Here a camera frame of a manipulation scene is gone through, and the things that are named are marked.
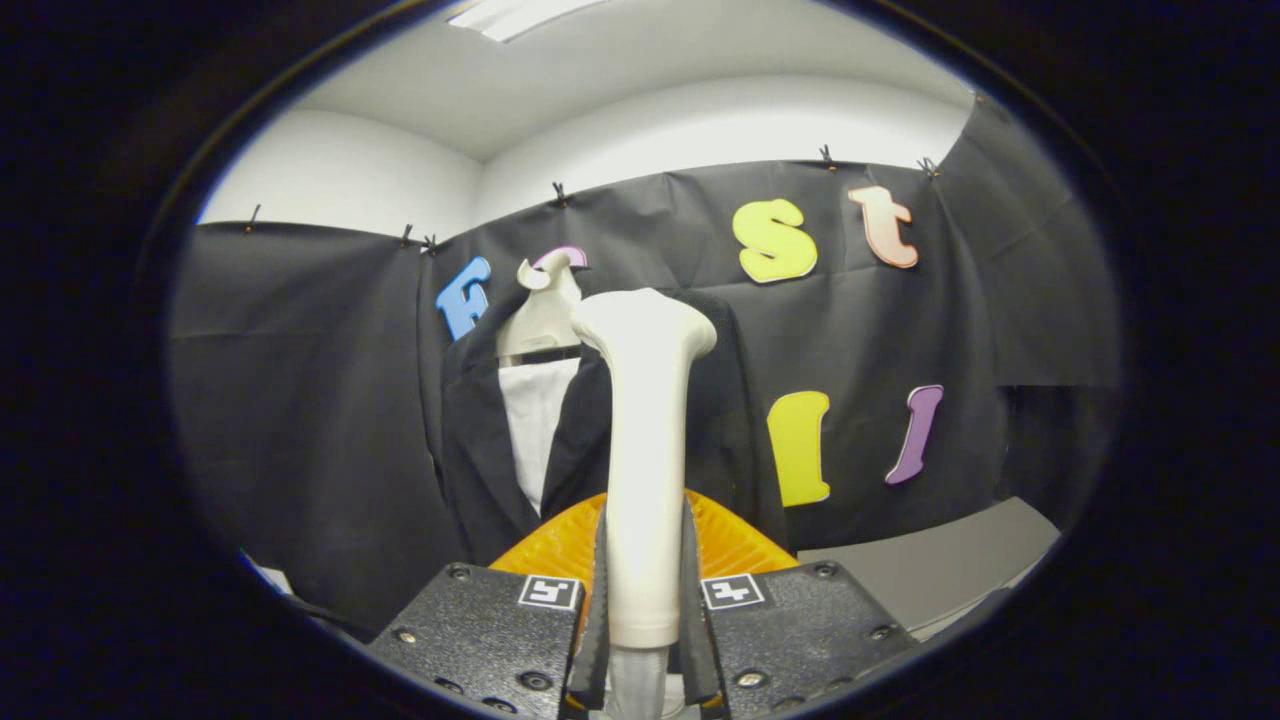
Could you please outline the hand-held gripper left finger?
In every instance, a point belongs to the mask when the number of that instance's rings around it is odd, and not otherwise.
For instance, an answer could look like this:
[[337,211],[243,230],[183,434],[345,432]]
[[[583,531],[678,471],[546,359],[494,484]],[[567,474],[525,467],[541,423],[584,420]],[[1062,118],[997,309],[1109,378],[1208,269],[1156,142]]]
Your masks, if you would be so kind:
[[453,562],[370,644],[421,687],[520,719],[586,719],[602,702],[604,650],[585,650],[593,601],[595,495],[489,566]]

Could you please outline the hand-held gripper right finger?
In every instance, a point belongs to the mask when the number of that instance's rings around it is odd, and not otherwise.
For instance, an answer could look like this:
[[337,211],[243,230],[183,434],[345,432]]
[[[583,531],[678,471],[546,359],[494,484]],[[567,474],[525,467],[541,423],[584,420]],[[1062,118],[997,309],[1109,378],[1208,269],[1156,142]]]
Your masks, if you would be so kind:
[[869,678],[916,638],[835,560],[799,562],[716,501],[684,510],[684,702],[763,719]]

